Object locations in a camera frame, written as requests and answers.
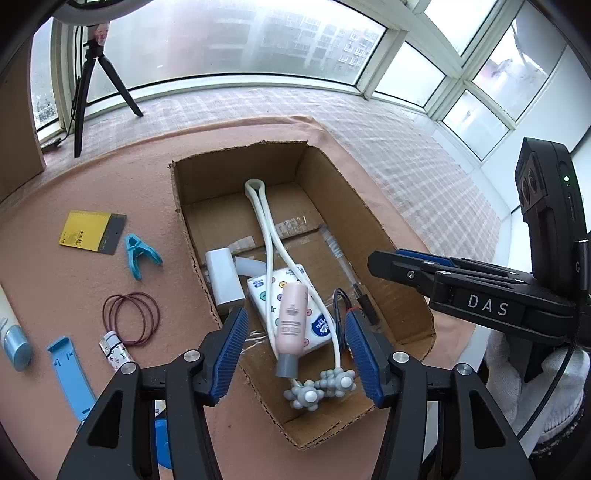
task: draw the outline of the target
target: window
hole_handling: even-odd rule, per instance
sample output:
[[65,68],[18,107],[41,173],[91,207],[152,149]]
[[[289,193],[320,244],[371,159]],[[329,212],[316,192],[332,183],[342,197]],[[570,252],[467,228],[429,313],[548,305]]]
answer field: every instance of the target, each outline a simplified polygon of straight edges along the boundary
[[361,40],[359,40],[359,45],[364,48],[371,48],[374,46],[374,42],[368,40],[367,38],[362,38]]
[[306,20],[304,20],[304,23],[302,26],[304,28],[308,28],[309,30],[317,31],[319,25],[320,25],[320,20],[316,20],[315,18],[306,18]]
[[474,83],[517,120],[556,67],[565,46],[550,22],[525,3]]
[[496,0],[431,0],[425,14],[460,55],[486,20]]
[[467,90],[443,119],[481,160],[508,132],[484,104]]
[[287,25],[290,27],[299,27],[303,19],[303,15],[289,13],[287,14]]
[[37,30],[31,51],[31,102],[35,128],[38,130],[57,118],[49,65],[51,23],[50,18]]
[[318,48],[318,47],[316,47],[316,49],[314,50],[314,53],[312,54],[312,56],[318,60],[322,60],[325,55],[326,55],[326,49]]
[[310,46],[309,45],[305,45],[303,43],[296,43],[294,45],[294,49],[295,50],[301,50],[303,52],[309,52],[310,51]]
[[334,35],[336,33],[336,25],[326,25],[324,28],[326,35]]
[[[327,25],[329,31],[343,29],[345,38],[355,29],[376,38],[384,33],[377,22],[332,0],[252,0],[232,9],[218,5],[210,0],[152,0],[111,22],[105,55],[128,89],[217,73],[294,74],[353,85],[365,62],[357,70],[339,70],[336,59],[342,50],[322,70],[300,61],[316,47],[327,47],[314,40],[313,31]],[[241,8],[256,11],[256,16],[243,20]],[[306,40],[298,41],[300,35]],[[115,92],[97,66],[89,102]]]
[[404,42],[376,91],[425,106],[444,77],[433,63]]
[[309,30],[302,30],[300,34],[300,38],[314,38],[316,34]]
[[330,45],[330,37],[322,35],[318,41],[319,47],[328,47]]

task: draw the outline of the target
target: blue cap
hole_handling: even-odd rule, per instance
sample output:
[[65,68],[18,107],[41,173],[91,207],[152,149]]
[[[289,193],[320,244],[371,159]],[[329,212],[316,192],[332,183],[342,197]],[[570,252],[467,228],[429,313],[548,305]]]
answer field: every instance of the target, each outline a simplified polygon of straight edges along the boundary
[[12,325],[4,336],[4,351],[17,372],[25,370],[33,350],[20,325]]
[[168,442],[168,427],[166,419],[156,420],[156,457],[158,463],[165,468],[172,468],[170,461],[170,444]]

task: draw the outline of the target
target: windowsill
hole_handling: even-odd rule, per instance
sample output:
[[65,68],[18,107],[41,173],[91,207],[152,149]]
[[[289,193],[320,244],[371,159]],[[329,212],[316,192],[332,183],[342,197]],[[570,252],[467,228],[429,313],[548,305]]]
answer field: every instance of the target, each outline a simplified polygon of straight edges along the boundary
[[[360,91],[352,85],[331,82],[330,80],[264,74],[215,75],[195,77],[191,79],[170,80],[168,82],[136,88],[131,90],[130,94],[134,100],[141,102],[166,95],[174,95],[175,93],[242,86],[305,87],[361,95]],[[125,105],[125,101],[121,95],[113,95],[87,106],[85,119],[96,117],[102,113],[110,112]]]
[[54,121],[37,130],[37,139],[39,140],[39,143],[43,145],[48,140],[51,140],[53,137],[61,134],[63,131],[64,129],[61,127],[60,123],[58,121]]
[[390,95],[385,95],[383,93],[379,93],[379,92],[374,92],[374,94],[371,97],[372,99],[375,100],[381,100],[383,102],[388,102],[388,103],[393,103],[394,105],[398,105],[401,106],[407,110],[411,110],[413,112],[419,112],[419,113],[423,113],[423,114],[427,114],[427,112],[425,111],[425,109],[423,107],[420,107],[418,105],[415,105],[414,103],[411,102],[407,102],[406,100],[402,100],[400,98],[396,98]]

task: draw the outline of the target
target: box flap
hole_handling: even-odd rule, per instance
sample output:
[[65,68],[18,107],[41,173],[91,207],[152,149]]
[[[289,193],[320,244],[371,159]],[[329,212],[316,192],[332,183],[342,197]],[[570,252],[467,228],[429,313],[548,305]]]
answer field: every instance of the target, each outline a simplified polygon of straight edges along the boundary
[[306,142],[260,142],[173,162],[181,205],[244,191],[244,182],[267,186],[294,180]]

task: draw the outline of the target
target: camera lens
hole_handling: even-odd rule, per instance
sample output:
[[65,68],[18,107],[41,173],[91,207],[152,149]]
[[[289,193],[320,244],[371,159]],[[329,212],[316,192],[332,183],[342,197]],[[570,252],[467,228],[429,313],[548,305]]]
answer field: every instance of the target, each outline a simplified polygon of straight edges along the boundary
[[538,181],[535,179],[535,173],[532,169],[527,174],[527,179],[530,181],[531,191],[536,193],[538,191]]
[[523,193],[523,197],[527,203],[530,202],[530,186],[527,184],[526,179],[523,179],[521,182],[521,193]]

